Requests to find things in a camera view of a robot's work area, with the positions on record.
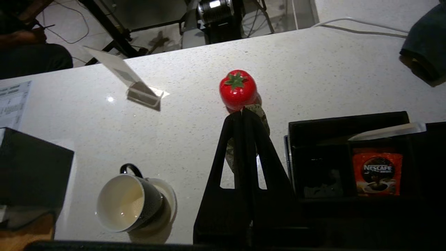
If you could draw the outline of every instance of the black box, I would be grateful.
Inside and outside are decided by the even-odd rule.
[[[446,122],[426,124],[423,133],[348,141],[406,123],[406,112],[289,123],[289,178],[305,218],[326,230],[328,247],[423,248],[441,242]],[[363,147],[390,147],[403,155],[399,196],[358,196],[352,157],[353,149]],[[314,187],[330,196],[314,196],[319,191],[308,189]]]
[[[0,143],[0,227],[60,211],[74,152],[10,128],[0,129]]]

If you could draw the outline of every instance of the orange coffee packet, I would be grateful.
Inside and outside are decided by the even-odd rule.
[[[403,155],[360,153],[353,156],[359,196],[399,195]]]

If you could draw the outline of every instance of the speckled quartz countertop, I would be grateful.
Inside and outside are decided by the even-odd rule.
[[[320,20],[349,15],[409,29],[437,3],[345,2],[353,13],[317,1]],[[134,241],[156,243],[168,236],[168,243],[192,243],[227,116],[218,84],[230,70],[244,69],[255,78],[285,165],[283,136],[290,121],[404,110],[412,121],[446,120],[446,84],[431,88],[415,77],[398,59],[403,42],[318,27],[127,60],[147,84],[171,93],[161,112],[126,100],[126,87],[103,65],[2,80],[0,86],[31,79],[21,131],[76,152],[56,239],[131,240],[127,233],[106,232],[94,214],[101,187],[131,162],[145,176],[167,181],[178,197],[171,232]]]

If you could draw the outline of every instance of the coffee cup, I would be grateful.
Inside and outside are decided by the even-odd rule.
[[[127,173],[127,168],[134,175]],[[163,195],[133,164],[121,166],[118,176],[109,180],[99,193],[96,214],[110,232],[127,232],[147,223],[161,210]]]

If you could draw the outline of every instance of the black stand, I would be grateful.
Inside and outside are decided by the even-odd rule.
[[[234,138],[235,189],[220,180],[227,142]],[[257,178],[256,149],[267,190]],[[194,225],[194,244],[227,247],[308,247],[319,236],[308,227],[273,143],[249,110],[229,115]]]

